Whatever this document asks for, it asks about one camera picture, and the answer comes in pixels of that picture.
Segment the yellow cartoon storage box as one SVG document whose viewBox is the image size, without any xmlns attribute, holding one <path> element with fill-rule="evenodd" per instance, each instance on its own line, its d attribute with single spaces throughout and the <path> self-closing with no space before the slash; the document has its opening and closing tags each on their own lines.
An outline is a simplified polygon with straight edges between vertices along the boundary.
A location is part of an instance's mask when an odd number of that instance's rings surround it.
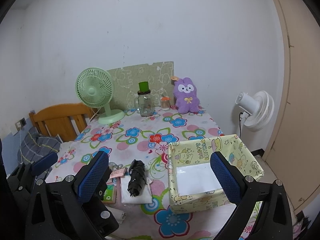
<svg viewBox="0 0 320 240">
<path fill-rule="evenodd" d="M 219 151 L 244 176 L 260 180 L 263 168 L 236 135 L 172 142 L 168 149 L 169 203 L 174 213 L 200 212 L 228 204 L 210 156 Z"/>
</svg>

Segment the grey plaid pillow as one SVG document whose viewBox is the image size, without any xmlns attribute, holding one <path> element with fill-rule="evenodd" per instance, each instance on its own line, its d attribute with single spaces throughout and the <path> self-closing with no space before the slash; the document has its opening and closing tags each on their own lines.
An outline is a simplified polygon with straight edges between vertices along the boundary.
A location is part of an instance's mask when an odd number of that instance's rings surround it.
<svg viewBox="0 0 320 240">
<path fill-rule="evenodd" d="M 58 153 L 61 144 L 59 136 L 47 137 L 41 134 L 36 127 L 32 127 L 21 141 L 17 153 L 18 163 L 36 162 L 51 152 Z"/>
</svg>

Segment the white cloth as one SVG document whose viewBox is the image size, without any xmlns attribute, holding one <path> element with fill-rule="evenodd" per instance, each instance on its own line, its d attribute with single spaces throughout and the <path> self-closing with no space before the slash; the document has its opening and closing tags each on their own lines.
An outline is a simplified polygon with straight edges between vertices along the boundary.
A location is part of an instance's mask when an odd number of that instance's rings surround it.
<svg viewBox="0 0 320 240">
<path fill-rule="evenodd" d="M 152 193 L 150 184 L 152 184 L 152 179 L 147 178 L 146 183 L 142 186 L 140 191 L 134 191 L 133 194 L 128 190 L 129 182 L 131 177 L 124 176 L 120 180 L 121 189 L 121 203 L 122 204 L 151 204 L 152 203 Z"/>
</svg>

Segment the toothpick jar orange lid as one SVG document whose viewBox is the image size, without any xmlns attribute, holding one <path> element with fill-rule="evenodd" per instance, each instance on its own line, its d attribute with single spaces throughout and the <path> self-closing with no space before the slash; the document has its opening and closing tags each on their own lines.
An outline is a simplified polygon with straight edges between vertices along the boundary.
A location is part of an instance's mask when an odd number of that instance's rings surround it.
<svg viewBox="0 0 320 240">
<path fill-rule="evenodd" d="M 170 98 L 168 96 L 161 96 L 161 109 L 167 111 L 170 109 Z"/>
</svg>

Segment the green tissue pack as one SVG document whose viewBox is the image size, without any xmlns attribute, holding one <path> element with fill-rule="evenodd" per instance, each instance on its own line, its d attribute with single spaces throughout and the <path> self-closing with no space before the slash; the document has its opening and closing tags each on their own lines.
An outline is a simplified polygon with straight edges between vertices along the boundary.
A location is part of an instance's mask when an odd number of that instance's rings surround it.
<svg viewBox="0 0 320 240">
<path fill-rule="evenodd" d="M 104 192 L 102 202 L 105 204 L 115 204 L 117 197 L 117 188 L 116 185 L 107 184 L 107 189 Z"/>
</svg>

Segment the pink tissue pack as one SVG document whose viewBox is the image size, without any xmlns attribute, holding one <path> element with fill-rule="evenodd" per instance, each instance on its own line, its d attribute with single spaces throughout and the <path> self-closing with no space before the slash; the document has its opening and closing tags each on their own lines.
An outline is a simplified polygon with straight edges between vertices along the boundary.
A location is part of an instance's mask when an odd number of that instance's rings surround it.
<svg viewBox="0 0 320 240">
<path fill-rule="evenodd" d="M 125 176 L 125 172 L 126 172 L 126 168 L 114 170 L 110 174 L 110 179 L 123 177 Z"/>
</svg>

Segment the wall power socket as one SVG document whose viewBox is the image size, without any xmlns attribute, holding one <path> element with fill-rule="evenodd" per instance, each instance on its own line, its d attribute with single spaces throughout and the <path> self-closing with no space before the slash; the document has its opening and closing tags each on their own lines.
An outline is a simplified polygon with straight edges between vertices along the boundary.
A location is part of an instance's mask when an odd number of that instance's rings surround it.
<svg viewBox="0 0 320 240">
<path fill-rule="evenodd" d="M 22 118 L 18 122 L 15 123 L 16 129 L 19 131 L 27 124 L 26 119 Z"/>
</svg>

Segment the white standing fan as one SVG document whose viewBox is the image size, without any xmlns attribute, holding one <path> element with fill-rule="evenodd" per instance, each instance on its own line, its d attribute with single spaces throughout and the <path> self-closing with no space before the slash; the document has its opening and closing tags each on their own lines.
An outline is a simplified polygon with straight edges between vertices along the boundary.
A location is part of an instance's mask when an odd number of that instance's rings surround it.
<svg viewBox="0 0 320 240">
<path fill-rule="evenodd" d="M 240 92 L 235 104 L 242 109 L 239 114 L 239 137 L 241 137 L 244 126 L 252 132 L 263 129 L 270 122 L 274 113 L 274 99 L 265 90 L 253 96 Z"/>
</svg>

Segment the glass mason jar mug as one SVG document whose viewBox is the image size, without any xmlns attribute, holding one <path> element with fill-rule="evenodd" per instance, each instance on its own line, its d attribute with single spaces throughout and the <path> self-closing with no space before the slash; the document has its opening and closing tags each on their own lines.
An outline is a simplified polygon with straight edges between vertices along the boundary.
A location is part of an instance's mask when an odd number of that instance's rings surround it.
<svg viewBox="0 0 320 240">
<path fill-rule="evenodd" d="M 135 98 L 135 108 L 142 117 L 153 116 L 154 109 L 149 83 L 148 81 L 143 81 L 138 85 L 139 91 L 137 92 L 137 97 Z"/>
</svg>

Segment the purple plush bunny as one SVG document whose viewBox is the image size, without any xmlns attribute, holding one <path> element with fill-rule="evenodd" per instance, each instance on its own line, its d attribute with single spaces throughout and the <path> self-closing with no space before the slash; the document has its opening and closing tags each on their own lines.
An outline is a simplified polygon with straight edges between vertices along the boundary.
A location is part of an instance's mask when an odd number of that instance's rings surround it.
<svg viewBox="0 0 320 240">
<path fill-rule="evenodd" d="M 173 95 L 178 113 L 197 113 L 199 111 L 200 100 L 197 97 L 197 89 L 189 77 L 179 78 L 172 76 L 174 82 Z"/>
</svg>

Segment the floral tablecloth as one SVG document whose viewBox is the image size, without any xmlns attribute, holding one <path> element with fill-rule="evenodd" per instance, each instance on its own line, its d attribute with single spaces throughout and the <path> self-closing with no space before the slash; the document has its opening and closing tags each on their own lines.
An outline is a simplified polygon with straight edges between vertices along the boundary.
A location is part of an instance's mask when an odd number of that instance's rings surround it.
<svg viewBox="0 0 320 240">
<path fill-rule="evenodd" d="M 214 151 L 221 152 L 230 164 L 246 176 L 259 180 L 264 171 L 237 135 L 225 135 L 211 116 L 179 114 L 175 109 L 156 109 L 144 118 L 135 110 L 108 127 L 91 122 L 58 155 L 46 181 L 63 180 L 76 174 L 96 153 L 109 156 L 112 169 L 128 168 L 133 160 L 145 164 L 151 179 L 149 204 L 124 204 L 125 187 L 117 187 L 116 209 L 126 213 L 117 239 L 213 239 L 235 206 L 221 190 L 191 196 L 178 195 L 174 181 L 176 167 L 206 163 Z"/>
</svg>

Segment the beige door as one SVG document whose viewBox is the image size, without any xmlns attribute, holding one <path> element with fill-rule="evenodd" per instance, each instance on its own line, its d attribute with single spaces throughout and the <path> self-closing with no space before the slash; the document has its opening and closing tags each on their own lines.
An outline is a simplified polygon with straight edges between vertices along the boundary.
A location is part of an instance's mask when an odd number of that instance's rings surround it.
<svg viewBox="0 0 320 240">
<path fill-rule="evenodd" d="M 303 0 L 273 0 L 284 45 L 283 91 L 263 159 L 294 213 L 319 194 L 319 25 Z"/>
</svg>

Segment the green desk fan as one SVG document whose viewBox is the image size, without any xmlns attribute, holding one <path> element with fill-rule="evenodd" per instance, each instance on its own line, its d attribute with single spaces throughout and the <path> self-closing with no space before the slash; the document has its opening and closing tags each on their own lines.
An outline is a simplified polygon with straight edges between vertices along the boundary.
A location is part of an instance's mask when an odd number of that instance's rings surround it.
<svg viewBox="0 0 320 240">
<path fill-rule="evenodd" d="M 86 106 L 104 109 L 104 113 L 98 118 L 100 124 L 109 125 L 125 116 L 122 110 L 110 107 L 114 85 L 109 72 L 93 67 L 83 70 L 76 79 L 75 91 Z"/>
</svg>

